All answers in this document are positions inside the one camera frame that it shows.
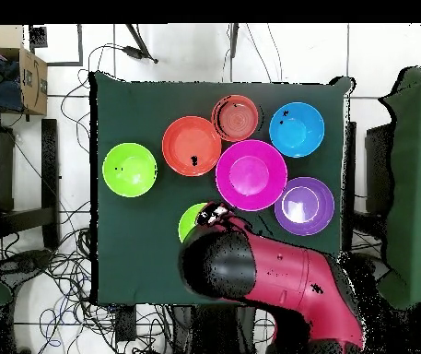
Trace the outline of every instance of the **magenta bowl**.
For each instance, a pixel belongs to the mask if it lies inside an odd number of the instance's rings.
[[[245,140],[229,147],[216,165],[216,187],[230,205],[256,211],[269,207],[287,184],[284,158],[270,144]]]

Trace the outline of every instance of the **green bowl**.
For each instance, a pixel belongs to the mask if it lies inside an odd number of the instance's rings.
[[[195,227],[195,219],[206,204],[206,202],[195,204],[194,206],[189,207],[182,215],[181,219],[179,220],[178,228],[179,240],[181,242],[184,241],[185,237],[191,231],[191,229]]]
[[[158,167],[152,153],[136,143],[123,143],[111,149],[102,164],[105,183],[117,195],[136,197],[154,184]]]

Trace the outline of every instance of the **white tile floor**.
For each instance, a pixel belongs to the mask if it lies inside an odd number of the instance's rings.
[[[250,24],[251,34],[261,53],[270,78],[273,81],[291,83],[323,83],[334,77],[350,76],[357,86],[350,101],[351,121],[357,122],[357,170],[356,193],[366,195],[364,134],[373,126],[386,124],[391,118],[387,110],[377,101],[378,97],[390,92],[398,73],[407,66],[421,65],[421,25],[409,24],[271,24],[271,32],[277,44],[282,77],[277,52],[266,24]],[[82,25],[84,66],[91,70],[107,72],[123,80],[150,81],[209,81],[218,82],[224,77],[229,82],[229,65],[222,73],[223,61],[229,48],[228,24],[167,24],[142,25],[141,35],[157,65],[148,60],[137,61],[120,51],[107,48],[103,52],[95,48],[106,44],[135,46],[134,40],[124,25]],[[48,49],[38,50],[38,56],[48,62],[77,61],[74,51],[77,38],[75,26],[51,27],[48,39],[52,43]],[[263,63],[254,48],[251,34],[246,24],[240,24],[237,55],[233,63],[233,81],[267,82],[268,76]],[[58,42],[64,43],[64,49]],[[69,212],[79,208],[89,200],[88,153],[79,146],[77,139],[88,149],[88,136],[84,128],[61,112],[79,120],[87,129],[88,83],[70,93],[87,79],[87,71],[78,66],[51,66],[48,75],[48,118],[58,120],[60,196],[63,207]],[[3,115],[3,124],[12,124],[17,115]],[[17,142],[33,166],[41,171],[41,118],[30,116],[29,122],[22,117],[13,126]],[[41,179],[20,153],[15,153],[14,197],[17,210],[39,207],[41,204]],[[357,198],[356,209],[364,209],[363,198]],[[73,216],[74,227],[83,228],[89,223],[89,205]],[[69,224],[62,225],[62,235],[71,231]],[[21,232],[20,241],[13,246],[14,251],[41,248],[41,230]],[[14,237],[4,239],[4,245]],[[63,250],[72,251],[74,242],[69,241]],[[15,313],[15,331],[19,347],[29,347],[33,353],[44,345],[53,328],[51,312],[41,313],[56,305],[59,309],[62,294],[54,282],[46,276],[36,277],[26,283],[19,293]],[[154,312],[149,305],[140,305],[138,311],[147,315]],[[258,318],[265,313],[258,311]],[[102,336],[85,330],[79,337],[81,324],[72,317],[65,318],[65,324],[58,327],[43,354],[113,354]],[[151,323],[152,317],[142,322]],[[145,333],[149,327],[142,326]],[[272,328],[255,327],[256,340],[272,334]],[[128,354],[141,342],[126,347]],[[158,339],[155,348],[163,347]],[[260,354],[266,343],[258,343]],[[122,352],[124,344],[119,344]]]

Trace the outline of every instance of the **floor tile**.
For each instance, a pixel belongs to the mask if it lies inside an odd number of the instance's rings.
[[[265,354],[267,346],[271,343],[273,332],[274,327],[271,325],[267,327],[256,325],[254,327],[253,340],[257,354]]]
[[[35,48],[35,55],[51,66],[79,61],[79,34],[76,24],[45,24],[48,47]]]
[[[14,326],[18,348],[30,348],[32,354],[37,354],[49,340],[42,354],[115,354],[104,338],[81,325],[58,325],[56,328],[37,324],[16,324]],[[111,333],[105,338],[113,345]]]
[[[95,71],[98,69],[98,65],[101,71],[113,75],[113,49],[95,50],[106,43],[113,44],[112,24],[83,24],[83,66],[50,66],[48,68],[48,95],[68,94],[87,80],[88,69]],[[48,58],[52,55],[53,51],[48,53]],[[86,71],[81,71],[78,76],[79,69],[85,69]],[[72,92],[71,95],[88,95],[88,89],[81,87]]]
[[[82,118],[82,126],[66,118],[62,110],[73,120]],[[48,98],[47,117],[58,123],[61,210],[76,210],[90,200],[89,113],[88,98]]]
[[[2,114],[2,125],[11,125],[17,147],[14,147],[13,188],[15,210],[41,207],[41,116]]]
[[[249,27],[271,79],[280,81],[277,51],[267,24],[249,23]],[[270,23],[269,28],[280,54],[283,81],[327,84],[346,75],[347,24]],[[233,80],[267,82],[251,34],[246,23],[241,23]]]
[[[227,27],[221,23],[140,25],[142,39],[158,63],[117,51],[117,77],[127,81],[217,82],[228,49]],[[137,47],[124,24],[115,28],[117,44]]]
[[[357,124],[356,132],[356,178],[355,178],[355,210],[366,210],[366,150],[365,137],[369,129],[389,124],[392,119],[387,109],[378,100],[350,100],[350,120]]]
[[[159,62],[155,65],[150,60],[134,60],[117,51],[117,77],[127,81],[221,82],[229,49],[227,29],[228,24],[222,23],[141,25],[146,47]],[[277,51],[267,25],[250,24],[250,29],[271,79],[280,81]],[[346,24],[271,24],[270,29],[281,57],[284,81],[328,83],[345,75]],[[116,25],[116,37],[118,44],[136,46],[124,25]],[[229,82],[229,56],[224,75],[224,81]],[[269,81],[245,23],[240,23],[233,81]]]
[[[399,72],[415,65],[421,65],[421,24],[349,25],[349,76],[357,82],[353,96],[385,96]]]
[[[60,218],[61,222],[65,222],[67,220],[66,214],[61,214]],[[77,230],[89,225],[90,216],[86,213],[77,213],[74,214],[74,216],[71,216],[70,221],[72,221],[74,228]],[[61,238],[72,230],[72,227],[67,222],[62,224],[60,229]],[[70,254],[75,249],[76,241],[75,237],[72,236],[61,246],[59,254]],[[58,261],[61,259],[63,258],[57,256],[52,260],[53,265],[58,266],[55,270],[55,275],[60,275],[63,270],[67,273],[71,273],[73,263],[70,262],[68,265],[64,264],[60,266]],[[82,262],[81,265],[85,268],[85,273],[90,272],[88,261]],[[78,277],[78,280],[83,281],[84,279],[82,277]],[[73,308],[70,308],[72,305],[71,302],[64,300],[64,294],[70,292],[72,287],[71,283],[67,280],[55,281],[45,274],[40,274],[34,279],[27,281],[21,287],[17,296],[14,321],[16,323],[49,323],[51,321],[55,321],[55,319],[59,319],[60,313],[64,310],[71,311]],[[90,289],[90,284],[87,281],[84,281],[84,289]],[[66,313],[62,317],[63,324],[75,322],[76,320],[71,313]]]

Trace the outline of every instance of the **blue object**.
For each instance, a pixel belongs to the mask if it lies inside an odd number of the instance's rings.
[[[282,106],[274,114],[269,125],[269,136],[283,155],[303,158],[322,143],[324,121],[313,106],[292,102]]]

